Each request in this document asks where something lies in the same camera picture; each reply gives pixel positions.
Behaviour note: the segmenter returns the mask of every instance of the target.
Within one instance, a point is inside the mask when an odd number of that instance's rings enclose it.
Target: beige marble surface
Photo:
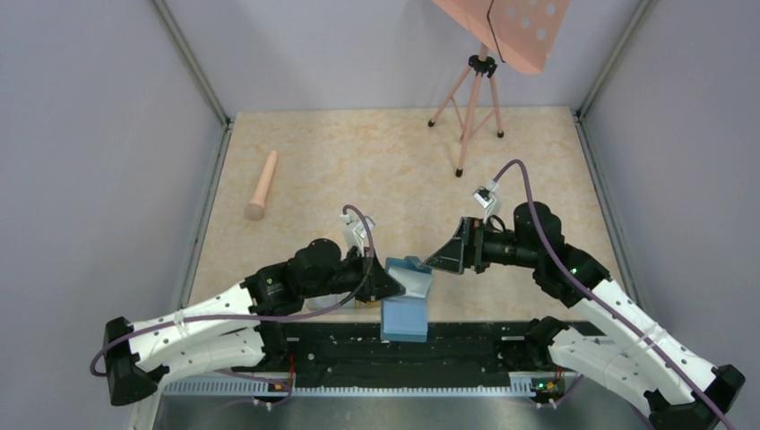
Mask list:
[[[487,110],[479,109],[476,118]],[[464,175],[454,177],[460,128],[447,110],[435,127],[429,109],[245,113],[237,116],[190,303],[229,288],[260,267],[290,258],[318,237],[345,244],[338,219],[351,203],[377,223],[377,253],[425,258],[454,233],[461,216],[482,216],[471,193],[510,159],[522,159],[535,198],[563,221],[568,243],[618,277],[583,152],[566,107],[506,107],[505,137],[493,121],[471,140]],[[280,159],[260,221],[245,219],[269,150]],[[502,218],[512,226],[525,201],[517,168],[500,182]],[[492,267],[480,275],[436,272],[431,321],[579,319],[546,296],[531,271]],[[322,320],[377,321],[377,310],[343,310]]]

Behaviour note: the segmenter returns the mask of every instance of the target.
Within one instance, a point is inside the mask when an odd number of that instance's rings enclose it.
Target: wooden cylinder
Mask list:
[[[253,220],[263,218],[263,211],[266,207],[266,195],[269,193],[269,186],[272,184],[275,167],[277,167],[277,151],[273,150],[269,153],[269,157],[266,158],[266,162],[263,165],[262,174],[259,176],[258,184],[256,184],[254,196],[246,205],[246,218]]]

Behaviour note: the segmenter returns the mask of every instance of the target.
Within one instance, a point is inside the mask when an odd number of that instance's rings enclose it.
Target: gray floor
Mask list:
[[[235,399],[165,398],[154,429],[646,428],[625,401],[589,380],[583,381],[573,397],[557,410],[536,410],[529,400],[519,398],[300,398],[272,412],[244,400],[214,411],[231,400]]]

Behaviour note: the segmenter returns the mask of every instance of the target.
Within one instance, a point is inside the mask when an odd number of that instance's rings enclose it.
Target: wall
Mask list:
[[[0,2],[0,428],[123,429],[87,366],[170,308],[220,126],[148,2]]]
[[[573,0],[544,73],[499,67],[501,104],[578,108],[637,3]],[[430,0],[168,4],[231,113],[437,106],[479,50]]]
[[[760,378],[760,3],[658,2],[588,122],[636,283],[662,325]]]

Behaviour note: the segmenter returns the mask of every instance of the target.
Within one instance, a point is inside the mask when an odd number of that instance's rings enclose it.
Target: pink tripod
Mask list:
[[[473,134],[475,134],[485,123],[488,121],[491,116],[496,114],[497,118],[497,136],[499,138],[504,137],[504,127],[501,123],[501,111],[499,110],[498,105],[498,93],[497,93],[497,83],[494,80],[494,72],[497,69],[497,63],[496,61],[488,56],[488,47],[485,44],[480,44],[480,53],[476,56],[471,56],[470,61],[467,64],[467,67],[464,69],[464,72],[462,72],[462,75],[459,77],[459,79],[456,81],[456,83],[453,85],[453,88],[451,91],[449,91],[449,94],[444,99],[443,104],[441,104],[441,107],[438,108],[436,111],[436,114],[433,115],[432,118],[430,118],[430,121],[427,122],[428,127],[432,127],[436,124],[436,120],[439,116],[441,116],[441,112],[444,111],[444,108],[446,105],[449,104],[449,101],[452,102],[454,111],[456,112],[457,118],[459,118],[459,125],[462,127],[462,135],[460,136],[460,143],[462,144],[462,149],[459,153],[459,163],[456,166],[456,177],[462,176],[462,169],[464,168],[464,156],[467,154],[467,143],[470,141],[470,138]],[[468,73],[471,71],[475,72],[475,82],[472,84],[472,93],[470,94],[470,104],[467,106],[467,113],[464,116],[464,122],[462,121],[462,116],[459,114],[459,107],[456,106],[456,100],[453,99],[454,93],[456,93],[457,90],[459,90],[459,87],[462,85],[462,82],[464,82],[464,78],[467,77]],[[478,124],[477,127],[474,129],[472,128],[472,123],[475,120],[475,107],[478,105],[478,95],[480,94],[480,84],[483,80],[483,75],[487,74],[488,79],[491,82],[491,95],[494,97],[494,108],[491,109],[490,113],[483,118],[483,121]]]

